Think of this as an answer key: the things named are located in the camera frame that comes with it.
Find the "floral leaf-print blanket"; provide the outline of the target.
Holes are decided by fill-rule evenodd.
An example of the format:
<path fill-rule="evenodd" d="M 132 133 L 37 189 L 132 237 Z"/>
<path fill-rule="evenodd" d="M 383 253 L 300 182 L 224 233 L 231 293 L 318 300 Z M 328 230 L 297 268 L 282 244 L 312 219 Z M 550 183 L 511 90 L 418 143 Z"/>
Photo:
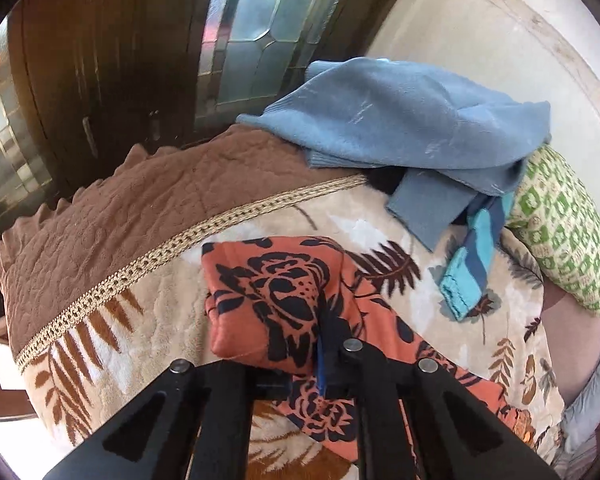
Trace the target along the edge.
<path fill-rule="evenodd" d="M 213 361 L 201 249 L 208 242 L 326 236 L 416 334 L 416 349 L 486 381 L 483 400 L 542 460 L 554 460 L 565 404 L 541 323 L 543 280 L 509 231 L 463 321 L 438 287 L 464 240 L 428 250 L 349 170 L 312 170 L 298 148 L 234 126 L 180 151 L 140 146 L 105 180 L 21 218 L 0 243 L 8 338 L 31 404 L 74 448 L 173 360 Z"/>

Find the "teal striped garment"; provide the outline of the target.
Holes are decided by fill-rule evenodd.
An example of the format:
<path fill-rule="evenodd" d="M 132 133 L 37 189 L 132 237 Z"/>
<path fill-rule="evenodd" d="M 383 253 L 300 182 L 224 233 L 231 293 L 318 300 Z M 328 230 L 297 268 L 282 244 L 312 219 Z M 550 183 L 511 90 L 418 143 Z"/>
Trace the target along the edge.
<path fill-rule="evenodd" d="M 467 207 L 467 232 L 439 283 L 442 297 L 460 322 L 478 304 L 495 255 L 496 243 L 512 210 L 515 193 L 477 196 Z"/>

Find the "wooden stained-glass door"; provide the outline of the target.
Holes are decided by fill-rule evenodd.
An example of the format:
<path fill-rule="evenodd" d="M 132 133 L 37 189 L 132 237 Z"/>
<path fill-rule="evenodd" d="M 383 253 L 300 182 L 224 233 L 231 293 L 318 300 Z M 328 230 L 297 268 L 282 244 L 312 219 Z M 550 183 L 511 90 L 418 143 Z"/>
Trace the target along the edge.
<path fill-rule="evenodd" d="M 361 55 L 396 0 L 0 0 L 0 237 L 114 172 Z"/>

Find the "grey-blue pillow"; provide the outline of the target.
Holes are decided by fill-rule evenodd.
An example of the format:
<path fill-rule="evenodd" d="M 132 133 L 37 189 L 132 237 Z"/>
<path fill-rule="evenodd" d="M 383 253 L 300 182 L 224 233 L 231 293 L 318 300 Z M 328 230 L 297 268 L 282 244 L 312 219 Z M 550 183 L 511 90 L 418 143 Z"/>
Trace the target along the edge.
<path fill-rule="evenodd" d="M 576 452 L 600 423 L 600 362 L 583 390 L 562 416 L 564 451 Z"/>

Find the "green checkered pillow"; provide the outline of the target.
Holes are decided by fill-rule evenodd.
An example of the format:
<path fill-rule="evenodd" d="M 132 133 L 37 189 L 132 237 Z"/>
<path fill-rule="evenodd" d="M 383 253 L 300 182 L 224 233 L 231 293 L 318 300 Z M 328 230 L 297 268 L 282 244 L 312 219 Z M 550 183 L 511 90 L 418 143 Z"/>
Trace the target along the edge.
<path fill-rule="evenodd" d="M 550 145 L 528 158 L 507 227 L 547 278 L 600 315 L 600 214 L 582 181 Z"/>

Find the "blue-grey cloth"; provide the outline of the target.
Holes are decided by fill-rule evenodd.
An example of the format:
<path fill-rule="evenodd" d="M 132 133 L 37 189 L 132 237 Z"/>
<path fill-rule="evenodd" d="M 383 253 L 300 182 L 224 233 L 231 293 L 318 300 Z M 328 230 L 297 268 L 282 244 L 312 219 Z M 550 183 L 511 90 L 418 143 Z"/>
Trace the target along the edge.
<path fill-rule="evenodd" d="M 515 191 L 550 140 L 549 102 L 385 58 L 316 61 L 297 90 L 237 120 L 301 146 L 313 168 L 404 169 L 387 208 L 429 250 L 472 200 Z"/>

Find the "pink bolster cushion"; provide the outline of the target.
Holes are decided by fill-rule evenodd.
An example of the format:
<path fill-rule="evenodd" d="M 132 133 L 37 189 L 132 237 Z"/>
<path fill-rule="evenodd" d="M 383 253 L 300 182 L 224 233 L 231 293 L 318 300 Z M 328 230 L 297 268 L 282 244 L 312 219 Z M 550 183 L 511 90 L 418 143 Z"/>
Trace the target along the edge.
<path fill-rule="evenodd" d="M 600 362 L 600 316 L 582 308 L 573 296 L 546 278 L 541 322 L 557 387 L 568 406 Z"/>

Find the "orange floral garment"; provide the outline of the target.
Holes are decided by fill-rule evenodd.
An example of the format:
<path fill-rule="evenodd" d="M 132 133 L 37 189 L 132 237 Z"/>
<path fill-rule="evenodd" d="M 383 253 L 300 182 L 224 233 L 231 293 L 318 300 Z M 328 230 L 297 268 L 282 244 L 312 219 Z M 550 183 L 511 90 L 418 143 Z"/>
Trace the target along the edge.
<path fill-rule="evenodd" d="M 396 361 L 431 358 L 481 400 L 525 444 L 535 430 L 528 411 L 505 401 L 504 389 L 434 350 L 390 307 L 380 275 L 327 237 L 274 236 L 206 243 L 201 265 L 209 295 L 211 350 L 223 360 L 289 373 L 289 398 L 278 410 L 307 436 L 351 463 L 358 459 L 358 416 L 351 401 L 327 401 L 318 390 L 324 321 L 342 321 L 349 337 Z"/>

